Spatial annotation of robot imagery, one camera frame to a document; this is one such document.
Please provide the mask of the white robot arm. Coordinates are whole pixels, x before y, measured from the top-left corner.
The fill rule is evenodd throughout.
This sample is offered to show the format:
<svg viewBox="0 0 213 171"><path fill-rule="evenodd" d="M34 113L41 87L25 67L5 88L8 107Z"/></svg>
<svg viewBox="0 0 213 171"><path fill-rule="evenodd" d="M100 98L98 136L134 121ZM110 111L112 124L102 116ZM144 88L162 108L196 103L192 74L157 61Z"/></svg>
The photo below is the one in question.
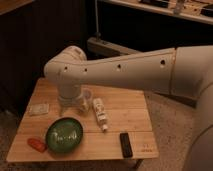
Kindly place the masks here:
<svg viewBox="0 0 213 171"><path fill-rule="evenodd" d="M213 171L213 45L178 47L89 60L69 46L44 66L71 106L83 84L153 91L197 101L194 133L183 171Z"/></svg>

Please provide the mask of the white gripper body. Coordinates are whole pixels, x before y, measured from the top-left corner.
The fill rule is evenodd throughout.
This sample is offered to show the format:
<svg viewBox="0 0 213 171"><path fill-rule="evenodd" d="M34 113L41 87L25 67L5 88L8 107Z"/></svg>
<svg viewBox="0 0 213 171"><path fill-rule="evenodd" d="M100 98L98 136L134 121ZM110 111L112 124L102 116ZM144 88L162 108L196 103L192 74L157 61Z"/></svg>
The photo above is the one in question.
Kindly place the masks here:
<svg viewBox="0 0 213 171"><path fill-rule="evenodd" d="M80 96L83 88L79 85L76 86L59 86L58 87L58 102L60 105L59 115L62 116L63 113L70 107L75 107L79 113L87 113L81 112L77 106L77 100Z"/></svg>

